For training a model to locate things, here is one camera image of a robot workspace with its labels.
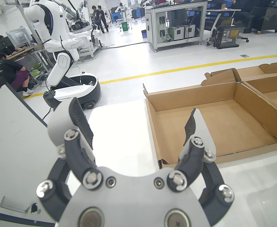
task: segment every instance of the white floor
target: white floor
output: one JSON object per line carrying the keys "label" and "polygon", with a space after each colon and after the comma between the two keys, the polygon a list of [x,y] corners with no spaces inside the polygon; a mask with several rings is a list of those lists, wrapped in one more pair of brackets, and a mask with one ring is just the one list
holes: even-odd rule
{"label": "white floor", "polygon": [[[145,21],[140,20],[132,23],[132,29],[126,32],[120,31],[119,26],[112,26],[109,28],[109,33],[102,34],[99,40],[105,46],[110,47],[139,43],[146,41],[146,39],[142,38],[141,31],[143,29],[145,29]],[[207,39],[208,35],[209,32],[205,31],[204,39]],[[212,46],[207,47],[205,45],[198,45],[198,43],[160,48],[158,53],[154,53],[154,49],[149,43],[106,49],[100,51],[94,60],[90,61],[89,58],[84,59],[85,62],[79,64],[79,68],[81,71],[95,74],[100,82],[104,82],[182,67],[243,59],[243,57],[240,56],[242,54],[246,54],[249,57],[277,55],[277,34],[274,33],[274,31],[263,31],[261,35],[256,35],[255,32],[252,32],[245,36],[249,37],[248,43],[241,41],[238,48],[221,50]],[[102,95],[96,106],[142,99],[144,98],[143,83],[148,92],[156,92],[200,84],[205,79],[204,73],[206,72],[231,67],[251,67],[273,62],[277,62],[277,57],[213,65],[107,83],[101,85]],[[69,72],[78,73],[79,69],[74,68]],[[37,87],[35,90],[36,93],[39,94],[46,91],[47,88]],[[42,96],[29,97],[25,99],[25,102],[40,117],[43,117],[49,110]]]}

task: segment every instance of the aluminum frame cart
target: aluminum frame cart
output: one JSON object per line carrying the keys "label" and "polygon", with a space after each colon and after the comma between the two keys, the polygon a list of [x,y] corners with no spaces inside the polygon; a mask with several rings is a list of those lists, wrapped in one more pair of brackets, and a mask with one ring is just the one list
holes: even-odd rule
{"label": "aluminum frame cart", "polygon": [[[198,29],[199,35],[197,37],[192,37],[192,38],[184,37],[183,39],[175,40],[175,41],[171,39],[170,41],[168,39],[164,39],[163,30],[165,31],[167,30],[167,24],[168,23],[170,24],[169,27],[175,26],[171,24],[172,22],[170,20],[169,21],[167,20],[166,12],[176,11],[181,9],[201,12],[200,27]],[[158,48],[161,48],[161,47],[172,46],[172,45],[194,42],[194,41],[202,42],[205,19],[206,19],[206,11],[207,11],[207,1],[172,5],[168,7],[162,7],[162,8],[146,9],[145,18],[146,18],[147,39],[152,44],[153,48],[155,49],[155,52],[157,52]]]}

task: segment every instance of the control box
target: control box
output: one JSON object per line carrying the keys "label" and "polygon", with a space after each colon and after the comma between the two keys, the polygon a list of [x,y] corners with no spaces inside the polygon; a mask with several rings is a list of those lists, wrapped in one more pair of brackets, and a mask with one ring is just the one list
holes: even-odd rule
{"label": "control box", "polygon": [[185,25],[184,26],[184,38],[191,38],[194,37],[194,32],[195,32],[195,25]]}
{"label": "control box", "polygon": [[184,39],[184,29],[184,26],[170,27],[169,35],[172,38],[172,40],[176,41]]}

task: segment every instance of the metal rack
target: metal rack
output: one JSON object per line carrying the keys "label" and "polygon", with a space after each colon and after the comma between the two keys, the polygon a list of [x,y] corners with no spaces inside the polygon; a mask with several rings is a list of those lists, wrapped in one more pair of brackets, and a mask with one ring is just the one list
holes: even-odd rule
{"label": "metal rack", "polygon": [[[156,21],[156,14],[162,13],[162,12],[168,12],[172,10],[178,10],[178,9],[186,9],[186,10],[193,10],[196,7],[200,7],[199,9],[195,9],[195,11],[201,12],[201,21],[200,21],[200,30],[199,30],[199,36],[198,37],[192,37],[192,38],[186,38],[183,40],[177,40],[177,41],[169,41],[169,42],[158,42],[158,33],[157,33],[157,21]],[[203,32],[204,32],[204,25],[205,25],[205,19],[206,19],[206,10],[207,10],[207,2],[192,2],[187,4],[180,4],[180,5],[173,5],[168,7],[162,7],[162,8],[154,8],[154,9],[146,9],[146,22],[151,20],[151,31],[152,31],[152,41],[150,43],[152,44],[153,48],[155,49],[155,52],[157,52],[158,48],[166,47],[166,46],[172,46],[182,43],[188,43],[188,42],[202,42],[203,39]]]}

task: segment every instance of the man in black shirt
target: man in black shirt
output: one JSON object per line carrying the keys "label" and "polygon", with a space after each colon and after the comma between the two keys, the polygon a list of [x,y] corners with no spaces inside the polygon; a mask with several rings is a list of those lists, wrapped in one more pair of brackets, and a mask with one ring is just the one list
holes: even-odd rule
{"label": "man in black shirt", "polygon": [[103,22],[103,24],[104,24],[104,26],[105,26],[105,28],[106,28],[106,30],[107,30],[106,33],[109,33],[108,26],[107,26],[107,23],[106,23],[105,14],[104,14],[104,11],[102,11],[101,5],[98,5],[98,9],[99,9],[99,11],[100,11],[100,14],[102,15],[102,16],[101,16],[101,20],[102,20],[102,22]]}
{"label": "man in black shirt", "polygon": [[[231,8],[232,9],[240,9],[241,12],[245,12],[245,5],[247,0],[231,0]],[[234,23],[241,23],[240,20],[237,18],[238,12],[235,12],[233,18],[234,18]],[[232,22],[232,17],[226,18],[222,21],[221,25],[231,25]]]}
{"label": "man in black shirt", "polygon": [[93,18],[94,18],[94,24],[98,26],[98,29],[101,29],[102,33],[104,33],[104,29],[101,23],[101,13],[96,7],[93,5]]}
{"label": "man in black shirt", "polygon": [[0,52],[0,76],[17,90],[22,86],[23,96],[29,96],[35,91],[28,88],[29,74],[26,68],[14,61],[7,60],[6,55]]}

